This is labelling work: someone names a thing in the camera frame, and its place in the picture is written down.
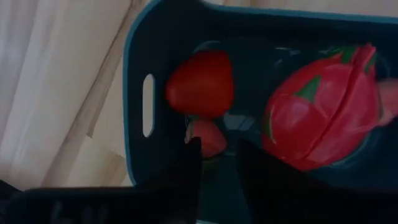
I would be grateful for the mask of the small red toy strawberry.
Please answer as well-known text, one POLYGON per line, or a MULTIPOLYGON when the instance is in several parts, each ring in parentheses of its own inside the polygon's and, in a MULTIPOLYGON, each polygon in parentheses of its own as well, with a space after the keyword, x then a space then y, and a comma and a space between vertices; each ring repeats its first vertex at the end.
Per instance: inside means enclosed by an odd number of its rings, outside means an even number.
POLYGON ((198 118, 189 122, 185 143, 188 144, 192 138, 201 139, 201 156, 204 159, 221 154, 227 147, 224 135, 210 119, 198 118))

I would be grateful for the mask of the pink toy dragon fruit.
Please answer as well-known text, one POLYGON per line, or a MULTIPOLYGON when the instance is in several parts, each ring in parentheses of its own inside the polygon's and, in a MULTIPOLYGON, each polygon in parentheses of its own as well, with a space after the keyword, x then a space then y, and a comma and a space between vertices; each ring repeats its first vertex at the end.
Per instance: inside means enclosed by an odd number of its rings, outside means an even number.
POLYGON ((383 115, 376 48, 346 45, 296 70, 270 97, 262 147, 308 171, 350 155, 383 115))

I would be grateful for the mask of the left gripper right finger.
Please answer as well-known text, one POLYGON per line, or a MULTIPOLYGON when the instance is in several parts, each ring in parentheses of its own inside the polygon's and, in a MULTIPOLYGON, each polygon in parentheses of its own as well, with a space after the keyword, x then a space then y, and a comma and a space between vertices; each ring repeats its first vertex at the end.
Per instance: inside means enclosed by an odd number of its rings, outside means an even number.
POLYGON ((330 188, 241 139, 236 167, 254 224, 337 224, 330 188))

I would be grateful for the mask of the red toy tomato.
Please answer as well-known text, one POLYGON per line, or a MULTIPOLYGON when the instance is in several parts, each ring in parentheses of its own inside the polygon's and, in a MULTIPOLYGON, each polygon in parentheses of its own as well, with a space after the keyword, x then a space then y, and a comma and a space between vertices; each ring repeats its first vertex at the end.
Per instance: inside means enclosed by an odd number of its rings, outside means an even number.
POLYGON ((182 114, 222 116, 234 99, 229 55, 224 50, 204 50, 191 55, 167 80, 165 99, 182 114))

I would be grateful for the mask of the teal plastic tupperware container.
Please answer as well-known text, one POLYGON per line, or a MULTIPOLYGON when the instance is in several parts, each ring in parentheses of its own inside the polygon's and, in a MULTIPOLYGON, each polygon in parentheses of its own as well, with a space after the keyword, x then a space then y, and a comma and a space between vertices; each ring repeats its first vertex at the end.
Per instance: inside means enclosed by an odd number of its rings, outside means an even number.
MULTIPOLYGON (((332 50, 366 44, 376 48, 377 89, 380 81, 398 78, 398 18, 153 0, 131 26, 124 47, 125 150, 135 189, 177 163, 190 121, 210 119, 227 147, 202 158, 196 224, 254 224, 236 167, 239 140, 264 150, 264 112, 276 89, 332 50), (179 113, 165 99, 171 74, 204 50, 224 50, 232 66, 233 104, 215 118, 179 113)), ((345 214, 337 224, 398 224, 398 116, 377 124, 347 157, 299 171, 330 188, 345 214)))

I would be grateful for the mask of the pink wrinkled toy produce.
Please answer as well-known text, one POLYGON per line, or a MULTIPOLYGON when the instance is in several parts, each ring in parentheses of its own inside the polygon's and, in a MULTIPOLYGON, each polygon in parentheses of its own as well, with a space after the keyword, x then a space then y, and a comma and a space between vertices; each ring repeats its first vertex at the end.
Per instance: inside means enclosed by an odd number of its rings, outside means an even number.
POLYGON ((387 78, 378 83, 382 116, 379 126, 385 126, 398 116, 398 78, 387 78))

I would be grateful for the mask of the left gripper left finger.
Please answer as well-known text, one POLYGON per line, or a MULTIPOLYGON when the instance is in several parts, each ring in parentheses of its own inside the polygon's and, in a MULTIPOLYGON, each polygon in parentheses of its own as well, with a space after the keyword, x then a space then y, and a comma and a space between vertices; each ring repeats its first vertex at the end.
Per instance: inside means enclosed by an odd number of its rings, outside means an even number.
POLYGON ((196 224, 201 168, 201 139, 194 137, 175 165, 137 186, 142 190, 139 223, 196 224))

